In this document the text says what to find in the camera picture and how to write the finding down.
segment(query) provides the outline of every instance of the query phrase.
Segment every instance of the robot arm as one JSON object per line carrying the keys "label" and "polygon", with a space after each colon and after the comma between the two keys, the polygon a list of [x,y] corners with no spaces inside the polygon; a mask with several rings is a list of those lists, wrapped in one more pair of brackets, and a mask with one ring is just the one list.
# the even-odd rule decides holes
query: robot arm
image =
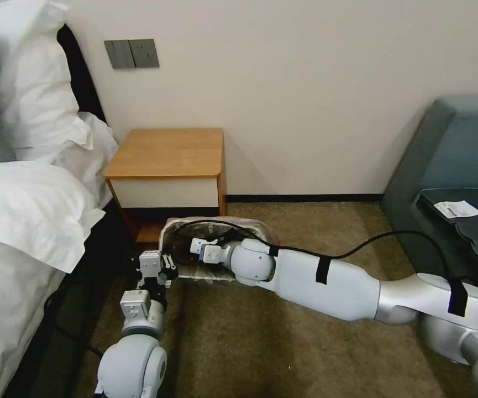
{"label": "robot arm", "polygon": [[273,291],[279,297],[345,321],[367,318],[404,324],[418,318],[419,337],[434,351],[473,366],[478,387],[478,287],[468,293],[465,316],[449,313],[450,286],[440,276],[414,274],[380,281],[344,261],[322,264],[321,257],[244,239],[224,247],[195,244],[205,263],[223,263],[238,282]]}
{"label": "robot arm", "polygon": [[[191,252],[207,264],[223,264],[238,282],[273,291],[292,301],[345,321],[373,319],[385,324],[418,320],[420,337],[434,351],[473,367],[478,388],[478,288],[468,284],[465,316],[448,312],[450,286],[435,275],[415,274],[380,281],[364,269],[339,260],[271,247],[255,239],[216,242],[193,239]],[[166,368],[159,346],[166,309],[166,280],[177,276],[169,255],[144,252],[140,290],[123,295],[123,338],[105,352],[98,391],[108,398],[154,398]]]}

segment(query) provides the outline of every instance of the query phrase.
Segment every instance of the black baseboard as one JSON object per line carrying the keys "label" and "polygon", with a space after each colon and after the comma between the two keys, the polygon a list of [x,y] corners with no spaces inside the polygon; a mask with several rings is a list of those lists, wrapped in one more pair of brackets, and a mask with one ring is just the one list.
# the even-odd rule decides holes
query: black baseboard
{"label": "black baseboard", "polygon": [[259,202],[380,202],[383,193],[342,193],[339,195],[227,195],[229,203]]}

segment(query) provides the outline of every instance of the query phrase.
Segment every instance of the light switch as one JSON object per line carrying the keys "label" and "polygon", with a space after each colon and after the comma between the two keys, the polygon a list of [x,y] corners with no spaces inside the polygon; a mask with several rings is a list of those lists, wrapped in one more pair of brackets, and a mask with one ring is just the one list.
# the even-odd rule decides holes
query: light switch
{"label": "light switch", "polygon": [[105,40],[104,46],[108,52],[110,63],[114,69],[135,68],[134,58],[128,40]]}
{"label": "light switch", "polygon": [[135,67],[160,67],[154,39],[129,40]]}

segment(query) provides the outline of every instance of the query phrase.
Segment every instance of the paper receipt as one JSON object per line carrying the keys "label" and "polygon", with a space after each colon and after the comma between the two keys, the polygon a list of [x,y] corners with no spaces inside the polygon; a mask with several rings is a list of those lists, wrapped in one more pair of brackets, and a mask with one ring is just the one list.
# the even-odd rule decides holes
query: paper receipt
{"label": "paper receipt", "polygon": [[446,218],[478,216],[478,209],[466,201],[439,202],[434,207]]}

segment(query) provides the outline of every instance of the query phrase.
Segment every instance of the white drawer front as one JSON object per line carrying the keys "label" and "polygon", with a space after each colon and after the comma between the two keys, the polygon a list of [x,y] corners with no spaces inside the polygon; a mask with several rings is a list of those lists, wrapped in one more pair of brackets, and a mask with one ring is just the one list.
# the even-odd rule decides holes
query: white drawer front
{"label": "white drawer front", "polygon": [[217,179],[110,182],[121,207],[218,207]]}

